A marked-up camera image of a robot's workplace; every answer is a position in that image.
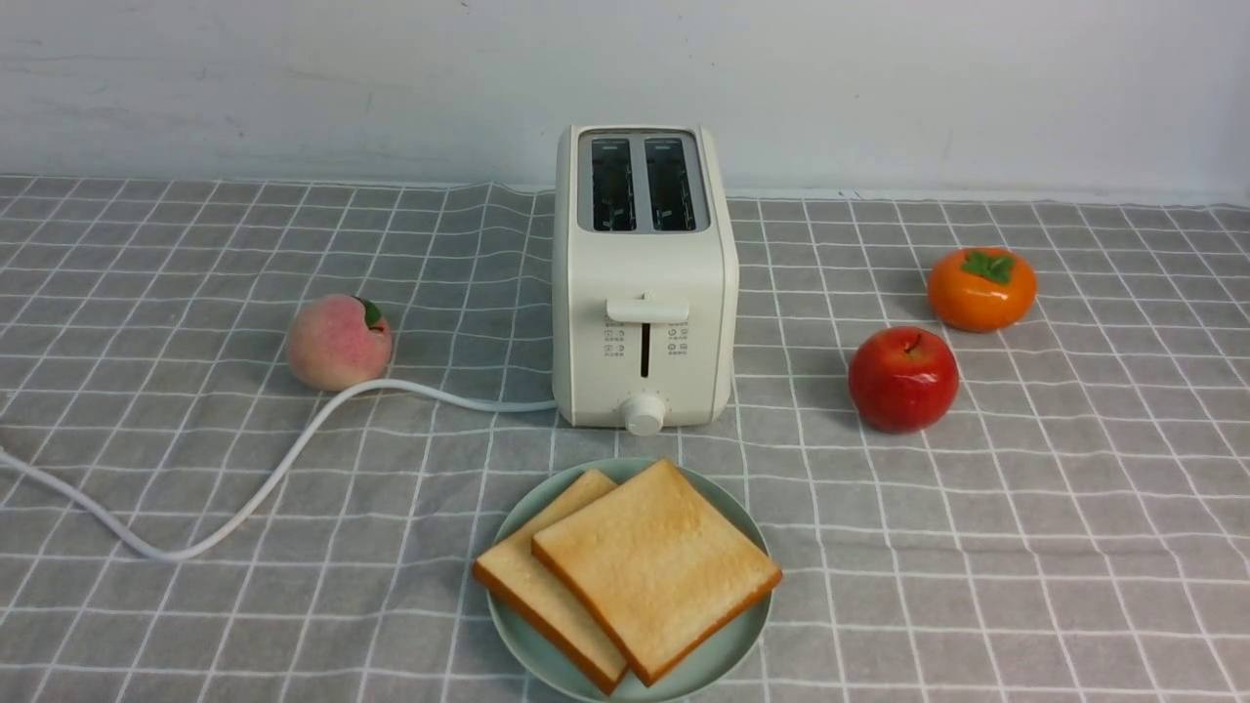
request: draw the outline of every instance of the grid pattern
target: grid pattern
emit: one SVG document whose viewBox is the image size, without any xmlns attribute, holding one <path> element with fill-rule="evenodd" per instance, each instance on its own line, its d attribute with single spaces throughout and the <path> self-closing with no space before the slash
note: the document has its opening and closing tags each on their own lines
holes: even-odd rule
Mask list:
<svg viewBox="0 0 1250 703">
<path fill-rule="evenodd" d="M 328 293 L 388 315 L 392 377 L 545 399 L 551 209 L 489 184 L 0 178 L 0 442 L 188 545 L 326 400 L 281 340 Z M 786 569 L 761 645 L 702 700 L 1250 697 L 1250 210 L 731 214 L 738 377 L 709 427 L 640 439 L 358 397 L 176 565 L 0 472 L 0 698 L 559 700 L 502 648 L 468 564 L 552 472 L 659 454 L 744 500 Z M 924 271 L 986 244 L 1039 271 L 1031 314 L 935 325 Z M 885 437 L 845 369 L 901 323 L 945 335 L 964 384 L 939 425 Z"/>
</svg>

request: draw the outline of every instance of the persimmon calyx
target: persimmon calyx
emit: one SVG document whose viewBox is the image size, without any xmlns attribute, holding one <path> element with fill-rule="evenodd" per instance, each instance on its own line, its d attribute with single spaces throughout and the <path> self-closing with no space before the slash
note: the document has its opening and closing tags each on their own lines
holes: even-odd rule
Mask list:
<svg viewBox="0 0 1250 703">
<path fill-rule="evenodd" d="M 352 298 L 365 306 L 365 326 L 372 331 L 382 331 L 382 328 L 378 324 L 382 319 L 382 311 L 378 309 L 378 305 L 372 300 L 365 300 L 359 295 L 352 295 Z"/>
<path fill-rule="evenodd" d="M 1010 254 L 990 256 L 974 249 L 964 255 L 964 265 L 960 269 L 999 285 L 1006 285 L 1011 283 L 1011 266 L 1014 265 L 1015 256 Z"/>
</svg>

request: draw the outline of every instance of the apple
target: apple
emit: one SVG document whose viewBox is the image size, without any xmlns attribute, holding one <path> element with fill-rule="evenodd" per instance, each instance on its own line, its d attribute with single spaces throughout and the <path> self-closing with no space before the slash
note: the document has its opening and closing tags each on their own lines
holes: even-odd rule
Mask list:
<svg viewBox="0 0 1250 703">
<path fill-rule="evenodd" d="M 391 346 L 391 328 L 378 305 L 354 295 L 326 295 L 291 320 L 286 363 L 305 385 L 336 393 L 380 378 Z"/>
<path fill-rule="evenodd" d="M 891 326 L 855 350 L 846 383 L 864 422 L 881 432 L 910 433 L 936 423 L 950 409 L 959 393 L 959 364 L 936 334 Z"/>
</svg>

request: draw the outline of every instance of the toast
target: toast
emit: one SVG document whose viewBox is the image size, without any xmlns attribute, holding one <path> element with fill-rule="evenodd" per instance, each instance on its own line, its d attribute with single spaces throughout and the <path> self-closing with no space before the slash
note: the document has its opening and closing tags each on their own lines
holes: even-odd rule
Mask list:
<svg viewBox="0 0 1250 703">
<path fill-rule="evenodd" d="M 531 549 L 648 687 L 781 582 L 668 459 L 538 530 Z"/>
<path fill-rule="evenodd" d="M 629 663 L 578 598 L 530 552 L 539 529 L 616 489 L 598 470 L 582 473 L 555 500 L 516 532 L 484 552 L 474 578 L 556 647 L 605 695 L 629 674 Z"/>
</svg>

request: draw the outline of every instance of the plate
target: plate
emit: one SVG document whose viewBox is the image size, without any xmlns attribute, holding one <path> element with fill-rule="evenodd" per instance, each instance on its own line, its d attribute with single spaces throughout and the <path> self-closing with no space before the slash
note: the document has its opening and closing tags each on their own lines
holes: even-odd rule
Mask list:
<svg viewBox="0 0 1250 703">
<path fill-rule="evenodd" d="M 542 508 L 556 499 L 574 480 L 589 469 L 599 469 L 618 484 L 625 483 L 656 459 L 619 458 L 602 459 L 565 469 L 544 480 L 512 508 L 495 535 L 495 542 L 504 539 L 536 515 Z M 769 553 L 764 534 L 755 520 L 746 513 L 732 495 L 711 480 L 682 468 L 682 474 L 730 523 L 740 529 L 760 549 Z M 764 624 L 772 609 L 772 593 L 761 598 L 755 605 L 730 620 L 716 634 L 708 638 L 691 652 L 676 668 L 648 688 L 632 673 L 616 687 L 611 695 L 604 695 L 554 644 L 531 628 L 521 617 L 488 592 L 486 603 L 490 618 L 495 623 L 504 644 L 512 655 L 538 679 L 551 688 L 575 698 L 589 702 L 630 702 L 661 703 L 676 700 L 708 688 L 725 674 L 730 673 L 755 648 Z"/>
</svg>

